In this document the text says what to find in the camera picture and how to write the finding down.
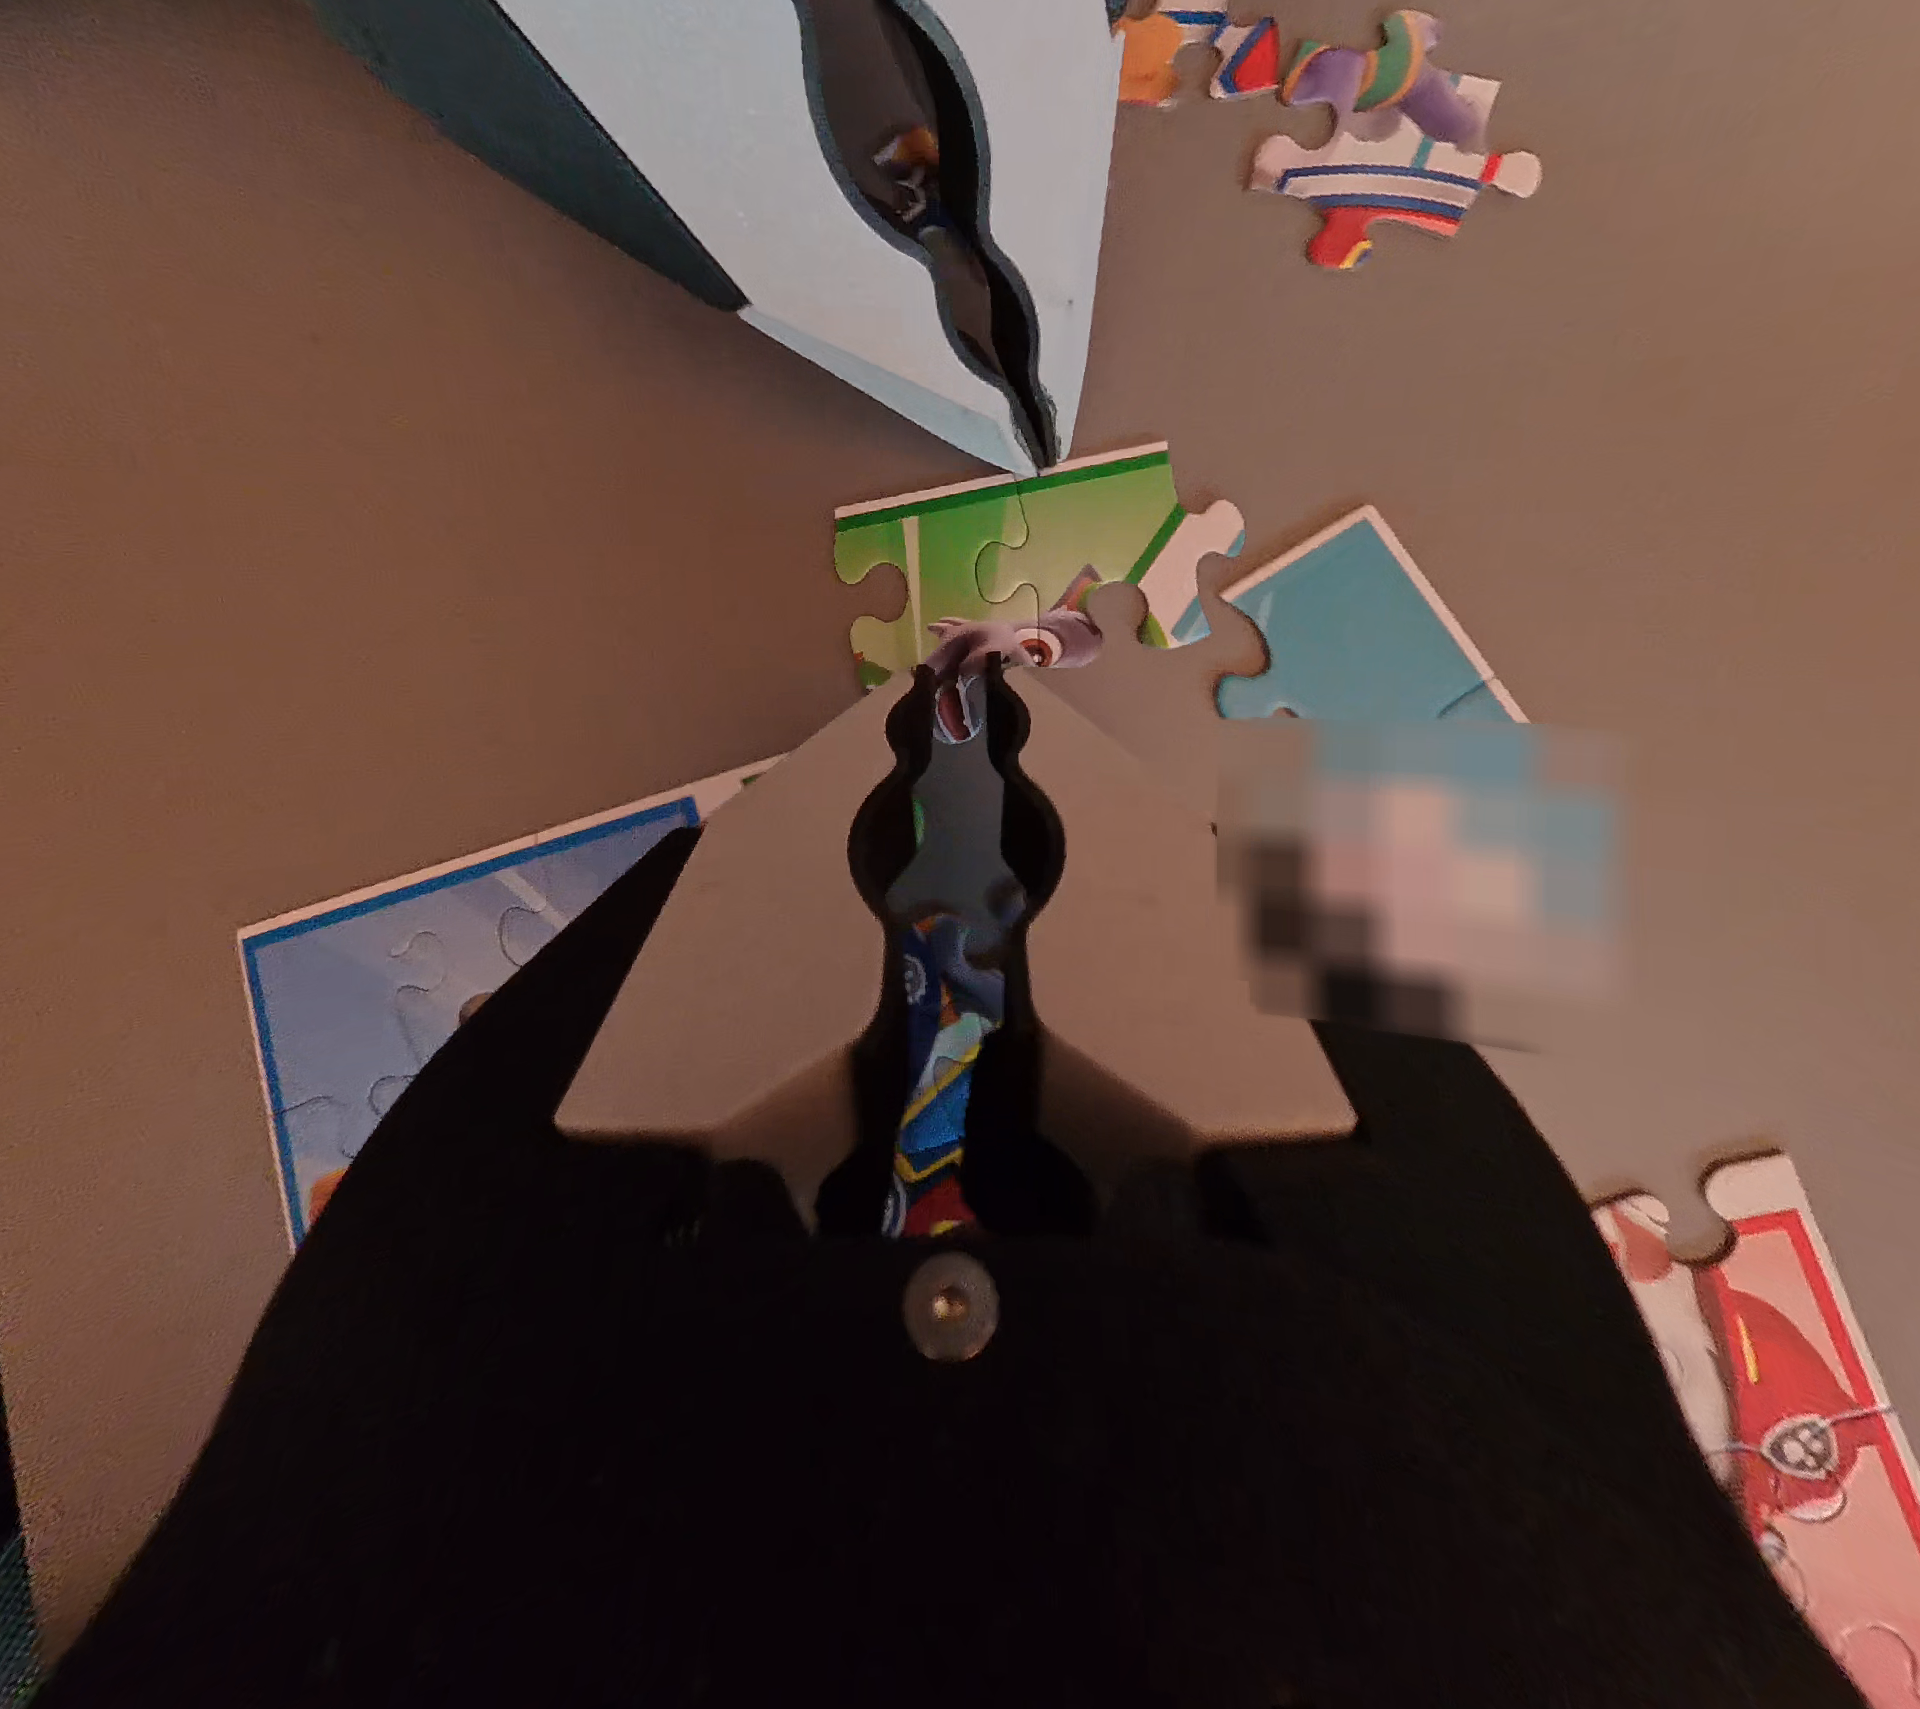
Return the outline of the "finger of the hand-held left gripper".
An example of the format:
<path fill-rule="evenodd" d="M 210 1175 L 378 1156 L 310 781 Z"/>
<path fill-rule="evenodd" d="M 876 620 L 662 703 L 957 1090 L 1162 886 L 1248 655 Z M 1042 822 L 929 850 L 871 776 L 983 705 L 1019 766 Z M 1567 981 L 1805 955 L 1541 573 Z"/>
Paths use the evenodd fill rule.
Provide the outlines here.
<path fill-rule="evenodd" d="M 952 448 L 1033 475 L 926 253 L 830 154 L 802 0 L 494 0 L 737 290 L 737 317 Z"/>
<path fill-rule="evenodd" d="M 1017 465 L 1074 440 L 1117 115 L 1126 0 L 881 0 L 931 88 L 936 204 L 965 261 Z"/>

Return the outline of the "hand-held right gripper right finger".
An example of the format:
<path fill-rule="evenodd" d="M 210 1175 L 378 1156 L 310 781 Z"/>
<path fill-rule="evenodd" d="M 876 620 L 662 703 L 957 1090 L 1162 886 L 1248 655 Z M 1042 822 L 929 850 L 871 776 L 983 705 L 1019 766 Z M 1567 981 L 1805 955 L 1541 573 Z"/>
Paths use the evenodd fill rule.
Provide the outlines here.
<path fill-rule="evenodd" d="M 1259 1009 L 1246 981 L 1219 881 L 1216 756 L 1144 756 L 1064 684 L 998 665 L 978 681 L 1022 899 L 962 1169 L 996 1238 L 1082 1238 L 1142 1169 L 1358 1129 L 1314 1028 Z"/>

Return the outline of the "assembled teal puzzle section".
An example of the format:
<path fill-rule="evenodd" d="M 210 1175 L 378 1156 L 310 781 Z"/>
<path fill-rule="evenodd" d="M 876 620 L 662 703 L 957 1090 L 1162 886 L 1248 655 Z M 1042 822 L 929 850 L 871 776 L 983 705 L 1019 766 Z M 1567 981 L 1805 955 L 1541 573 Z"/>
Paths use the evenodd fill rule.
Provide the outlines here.
<path fill-rule="evenodd" d="M 1265 665 L 1224 674 L 1225 721 L 1523 723 L 1523 713 L 1406 546 L 1361 506 L 1222 588 Z"/>

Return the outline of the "orange brown puzzle piece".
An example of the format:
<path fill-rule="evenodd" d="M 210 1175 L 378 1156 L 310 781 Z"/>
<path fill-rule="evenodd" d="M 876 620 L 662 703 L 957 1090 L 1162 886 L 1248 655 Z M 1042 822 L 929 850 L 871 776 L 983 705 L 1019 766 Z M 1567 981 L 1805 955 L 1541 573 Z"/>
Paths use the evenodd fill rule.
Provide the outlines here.
<path fill-rule="evenodd" d="M 892 220 L 911 236 L 939 229 L 947 220 L 938 145 L 924 125 L 908 126 L 886 138 L 871 159 Z"/>

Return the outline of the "assembled pink red puzzle section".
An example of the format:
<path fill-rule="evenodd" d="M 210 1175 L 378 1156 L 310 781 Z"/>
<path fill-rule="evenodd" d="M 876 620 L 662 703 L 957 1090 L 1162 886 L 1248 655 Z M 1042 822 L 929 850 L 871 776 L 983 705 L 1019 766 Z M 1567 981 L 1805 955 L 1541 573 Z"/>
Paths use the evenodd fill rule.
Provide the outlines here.
<path fill-rule="evenodd" d="M 1635 1194 L 1596 1229 L 1716 1485 L 1799 1617 L 1875 1707 L 1917 1704 L 1917 1483 L 1907 1435 L 1788 1156 L 1708 1175 L 1730 1243 L 1668 1245 Z"/>

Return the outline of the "white purple striped puzzle piece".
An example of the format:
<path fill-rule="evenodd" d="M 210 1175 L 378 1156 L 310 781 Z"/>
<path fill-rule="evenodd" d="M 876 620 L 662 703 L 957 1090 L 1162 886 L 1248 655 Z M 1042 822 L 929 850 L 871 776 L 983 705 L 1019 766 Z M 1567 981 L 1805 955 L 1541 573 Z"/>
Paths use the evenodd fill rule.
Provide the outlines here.
<path fill-rule="evenodd" d="M 1486 193 L 1538 193 L 1534 152 L 1490 146 L 1499 82 L 1443 65 L 1439 38 L 1437 16 L 1398 9 L 1365 47 L 1306 38 L 1283 65 L 1280 103 L 1323 111 L 1331 128 L 1309 146 L 1285 134 L 1261 140 L 1248 187 L 1311 213 L 1311 267 L 1358 268 L 1383 224 L 1452 236 Z"/>

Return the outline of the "green puzzle section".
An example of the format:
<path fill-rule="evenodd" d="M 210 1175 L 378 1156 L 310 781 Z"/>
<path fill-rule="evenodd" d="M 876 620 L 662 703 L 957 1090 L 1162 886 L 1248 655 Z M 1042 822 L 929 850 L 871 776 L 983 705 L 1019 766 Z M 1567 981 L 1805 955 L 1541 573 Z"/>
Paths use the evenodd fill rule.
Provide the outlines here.
<path fill-rule="evenodd" d="M 947 738 L 978 726 L 976 676 L 998 656 L 1009 669 L 1091 667 L 1101 637 L 1091 592 L 1140 592 L 1146 647 L 1210 639 L 1200 569 L 1243 541 L 1236 505 L 1187 506 L 1166 444 L 1065 460 L 1042 475 L 989 475 L 944 489 L 876 497 L 832 516 L 830 560 L 845 588 L 899 576 L 896 614 L 861 612 L 847 626 L 861 692 L 931 663 L 947 676 L 938 701 Z"/>

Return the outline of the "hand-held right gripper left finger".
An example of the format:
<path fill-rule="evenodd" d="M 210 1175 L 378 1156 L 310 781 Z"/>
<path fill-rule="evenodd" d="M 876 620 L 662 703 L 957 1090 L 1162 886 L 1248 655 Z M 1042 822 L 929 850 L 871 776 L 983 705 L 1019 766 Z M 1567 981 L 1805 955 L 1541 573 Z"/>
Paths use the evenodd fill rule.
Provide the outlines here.
<path fill-rule="evenodd" d="M 897 674 L 705 819 L 555 1129 L 780 1171 L 802 1220 L 858 1140 L 852 1047 L 883 1002 L 887 882 L 856 878 L 852 828 L 928 748 L 926 676 Z"/>

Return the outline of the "assembled logo puzzle section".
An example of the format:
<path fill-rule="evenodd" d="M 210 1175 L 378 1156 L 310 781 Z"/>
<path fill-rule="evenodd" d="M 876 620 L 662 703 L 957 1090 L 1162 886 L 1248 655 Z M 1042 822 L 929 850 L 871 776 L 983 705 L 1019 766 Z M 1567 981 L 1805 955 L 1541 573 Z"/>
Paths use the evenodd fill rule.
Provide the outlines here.
<path fill-rule="evenodd" d="M 969 1229 L 978 1218 L 962 1183 L 972 1076 L 992 1025 L 964 1015 L 926 1052 L 896 1131 L 879 1234 L 931 1241 Z"/>

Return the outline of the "assembled light blue puzzle section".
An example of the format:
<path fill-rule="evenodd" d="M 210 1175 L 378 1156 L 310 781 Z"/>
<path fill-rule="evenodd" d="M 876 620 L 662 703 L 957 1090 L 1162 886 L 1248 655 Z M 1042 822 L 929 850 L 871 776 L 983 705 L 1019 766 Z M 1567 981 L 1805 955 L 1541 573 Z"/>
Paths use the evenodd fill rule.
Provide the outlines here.
<path fill-rule="evenodd" d="M 236 933 L 290 1248 L 463 1019 L 665 832 L 773 759 L 378 881 Z"/>

